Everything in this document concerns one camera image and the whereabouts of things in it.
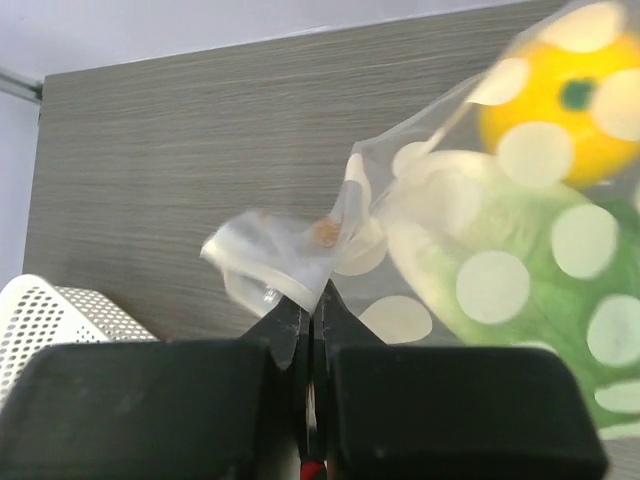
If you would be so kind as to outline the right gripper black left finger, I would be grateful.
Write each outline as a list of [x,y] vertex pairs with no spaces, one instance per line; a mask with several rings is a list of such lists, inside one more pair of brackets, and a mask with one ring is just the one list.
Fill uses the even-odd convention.
[[282,299],[236,339],[61,344],[1,412],[5,479],[295,479],[307,312]]

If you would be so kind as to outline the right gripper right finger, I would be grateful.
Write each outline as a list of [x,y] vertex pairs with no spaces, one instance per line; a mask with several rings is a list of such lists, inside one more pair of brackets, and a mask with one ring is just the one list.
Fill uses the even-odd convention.
[[601,479],[577,382],[537,347],[390,346],[328,284],[309,339],[313,479]]

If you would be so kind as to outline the clear zip top bag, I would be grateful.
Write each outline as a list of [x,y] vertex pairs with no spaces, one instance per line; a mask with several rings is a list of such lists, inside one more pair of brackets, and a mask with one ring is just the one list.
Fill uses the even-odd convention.
[[252,209],[201,255],[257,316],[328,282],[389,344],[440,322],[468,345],[539,347],[600,435],[639,433],[639,5],[575,1],[409,119],[357,142],[306,222]]

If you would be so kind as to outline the fake green cabbage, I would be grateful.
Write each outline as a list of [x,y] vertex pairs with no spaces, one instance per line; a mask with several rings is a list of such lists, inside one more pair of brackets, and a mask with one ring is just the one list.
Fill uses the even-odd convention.
[[639,213],[555,183],[529,188],[489,155],[429,154],[379,219],[400,276],[462,342],[540,347],[572,370],[607,440],[639,433]]

